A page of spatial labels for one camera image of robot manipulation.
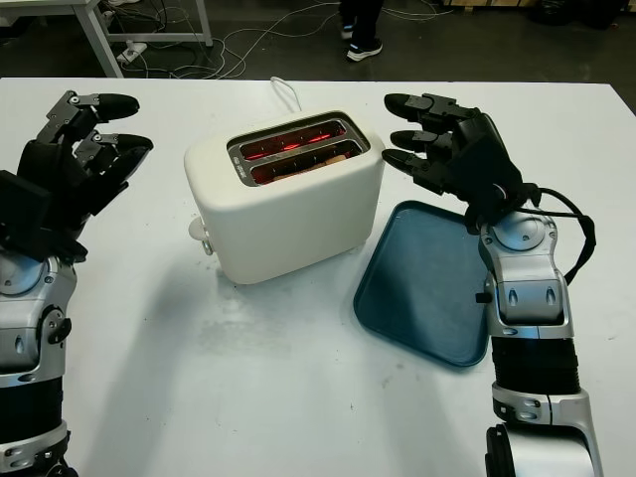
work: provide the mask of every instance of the black pants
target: black pants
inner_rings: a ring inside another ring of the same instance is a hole
[[[384,0],[340,0],[340,15],[344,25],[356,24],[351,40],[357,47],[373,44],[376,37],[376,23]]]

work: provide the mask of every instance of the plastic tray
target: plastic tray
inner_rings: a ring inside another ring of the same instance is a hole
[[[457,367],[479,363],[488,335],[486,268],[462,217],[421,202],[394,209],[354,298],[367,328]]]

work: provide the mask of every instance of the table surface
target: table surface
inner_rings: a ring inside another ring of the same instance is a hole
[[[491,114],[528,182],[596,220],[598,247],[570,290],[582,385],[606,475],[627,475],[636,325],[632,270],[636,118],[602,84],[297,82],[305,108],[357,111],[389,144],[408,128],[388,92],[456,97]],[[131,187],[88,223],[69,316],[64,416],[80,475],[483,476],[490,356],[455,372],[370,335],[352,300],[399,202],[463,212],[387,167],[371,237],[354,250],[258,285],[235,286],[188,237],[197,214],[183,155],[198,138],[285,114],[266,81],[1,79],[0,166],[68,88],[136,96],[140,112],[101,126],[152,138]],[[561,220],[556,259],[582,244]]]

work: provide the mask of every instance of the floor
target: floor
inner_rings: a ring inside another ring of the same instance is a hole
[[[162,0],[154,0],[157,5]],[[184,7],[196,28],[197,16],[191,0],[163,0],[168,6],[167,31],[189,32]],[[429,13],[423,0],[387,0],[385,6],[409,13]],[[312,5],[312,0],[208,0],[213,35],[223,38],[244,28],[269,28],[287,13]],[[128,9],[156,14],[151,0]],[[334,5],[318,6],[282,22],[276,31],[301,35],[315,30],[336,12]],[[147,17],[134,20],[119,15],[111,30],[152,31]],[[425,22],[408,21],[383,14],[379,35],[385,50],[359,64],[344,60],[346,47],[339,38],[337,17],[317,33],[301,38],[267,36],[246,59],[246,80],[276,75],[287,80],[470,80],[470,81],[589,81],[609,82],[636,111],[636,14],[618,18],[607,31],[589,29],[578,22],[564,27],[537,25],[524,10],[461,11],[427,17]],[[243,55],[260,36],[240,32],[227,39],[227,47]],[[116,53],[122,45],[113,45]],[[210,72],[176,70],[191,64],[217,68],[221,44],[207,50],[208,62],[196,43],[144,54],[152,77],[168,72],[200,78]],[[226,53],[228,68],[236,60]],[[128,72],[144,77],[145,71]],[[74,17],[51,17],[34,21],[19,38],[0,46],[0,77],[101,77],[97,63],[79,23]]]

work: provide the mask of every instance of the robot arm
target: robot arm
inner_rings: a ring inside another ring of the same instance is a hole
[[[423,131],[400,131],[384,159],[436,194],[468,203],[467,230],[479,235],[488,269],[484,292],[496,382],[493,407],[505,421],[488,430],[491,477],[602,477],[589,395],[579,386],[567,285],[591,256],[593,221],[555,191],[526,184],[493,121],[451,98],[389,94],[387,109]],[[539,209],[542,193],[572,214]],[[586,244],[565,276],[557,269],[551,216],[579,219]]]
[[[145,137],[93,129],[138,109],[130,96],[67,91],[17,175],[0,172],[0,474],[77,475],[62,420],[66,311],[74,263],[86,257],[77,240],[152,149]]]

